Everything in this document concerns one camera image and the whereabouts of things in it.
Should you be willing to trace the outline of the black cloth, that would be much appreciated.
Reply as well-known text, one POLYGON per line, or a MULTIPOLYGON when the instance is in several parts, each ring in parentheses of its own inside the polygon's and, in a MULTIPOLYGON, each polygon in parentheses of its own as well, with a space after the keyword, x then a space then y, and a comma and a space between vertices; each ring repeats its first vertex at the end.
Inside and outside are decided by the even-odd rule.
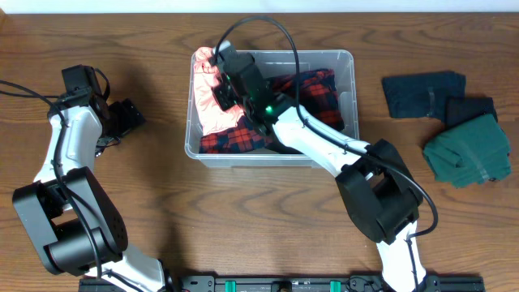
POLYGON ((491 97, 451 97, 446 101, 445 125, 456 127, 484 114, 491 114, 498 121, 491 97))

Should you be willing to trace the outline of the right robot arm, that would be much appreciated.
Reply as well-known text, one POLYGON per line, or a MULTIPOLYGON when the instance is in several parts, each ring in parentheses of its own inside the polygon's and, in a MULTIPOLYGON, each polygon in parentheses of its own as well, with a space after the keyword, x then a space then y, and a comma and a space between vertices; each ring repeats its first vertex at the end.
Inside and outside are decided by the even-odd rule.
POLYGON ((223 89, 219 106, 238 105, 263 134, 272 135, 326 169, 335 179, 350 220, 375 243, 383 281, 395 291, 424 291, 427 273, 416 239, 435 227, 418 229, 418 208, 431 197, 412 178, 396 148, 386 140, 356 140, 313 117, 300 103, 301 73, 294 93, 274 92, 252 54, 221 41, 212 50, 223 89))

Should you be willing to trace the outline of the red navy plaid shirt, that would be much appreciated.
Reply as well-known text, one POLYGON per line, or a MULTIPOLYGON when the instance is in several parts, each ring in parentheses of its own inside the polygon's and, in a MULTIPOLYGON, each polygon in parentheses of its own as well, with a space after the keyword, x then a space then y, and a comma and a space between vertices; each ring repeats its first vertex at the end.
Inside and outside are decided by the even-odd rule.
MULTIPOLYGON (((304 71, 301 74, 299 96, 301 105, 321 122, 338 131, 345 128, 339 110, 333 70, 304 71)), ((199 152, 203 154, 239 154, 263 148, 280 154, 296 153, 273 138, 256 132, 245 114, 236 127, 202 136, 199 143, 199 152)))

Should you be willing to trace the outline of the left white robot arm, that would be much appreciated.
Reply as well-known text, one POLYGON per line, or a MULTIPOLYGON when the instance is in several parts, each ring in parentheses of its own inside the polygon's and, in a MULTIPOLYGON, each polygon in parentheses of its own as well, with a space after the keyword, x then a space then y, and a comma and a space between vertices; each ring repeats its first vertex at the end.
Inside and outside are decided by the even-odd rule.
POLYGON ((62 70, 66 91, 49 104, 44 164, 12 202, 49 273, 90 277, 93 289, 171 291, 162 262, 129 243, 121 214, 93 173, 96 157, 145 122, 130 100, 107 102, 102 76, 85 65, 62 70))

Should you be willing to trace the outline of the dark navy garment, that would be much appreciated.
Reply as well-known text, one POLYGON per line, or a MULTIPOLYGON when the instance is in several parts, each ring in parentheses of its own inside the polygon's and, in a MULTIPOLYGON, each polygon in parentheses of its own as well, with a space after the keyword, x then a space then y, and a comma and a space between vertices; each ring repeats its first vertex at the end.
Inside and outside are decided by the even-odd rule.
POLYGON ((466 77, 455 71, 384 77, 391 118, 435 118, 444 122, 450 97, 465 96, 466 77))

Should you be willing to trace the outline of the pink garment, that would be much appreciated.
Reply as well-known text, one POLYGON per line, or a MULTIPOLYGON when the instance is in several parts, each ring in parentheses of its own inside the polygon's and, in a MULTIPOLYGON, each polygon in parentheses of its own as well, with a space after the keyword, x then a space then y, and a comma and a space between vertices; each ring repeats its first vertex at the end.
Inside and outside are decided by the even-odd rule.
POLYGON ((221 74, 217 67, 210 64, 211 57, 211 48, 200 47, 195 51, 195 62, 192 66, 195 107, 203 136, 234 128, 244 116, 243 110, 237 105, 227 110, 222 110, 218 105, 212 90, 221 83, 221 74))

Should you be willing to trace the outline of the dark green garment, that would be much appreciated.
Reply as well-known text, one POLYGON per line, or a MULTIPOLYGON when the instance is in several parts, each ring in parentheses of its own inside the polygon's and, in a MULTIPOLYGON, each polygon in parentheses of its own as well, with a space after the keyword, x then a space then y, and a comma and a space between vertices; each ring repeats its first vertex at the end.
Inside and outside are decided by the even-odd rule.
POLYGON ((436 181, 464 188, 507 178, 512 173, 510 152, 494 116, 484 114, 440 133, 422 154, 436 181))

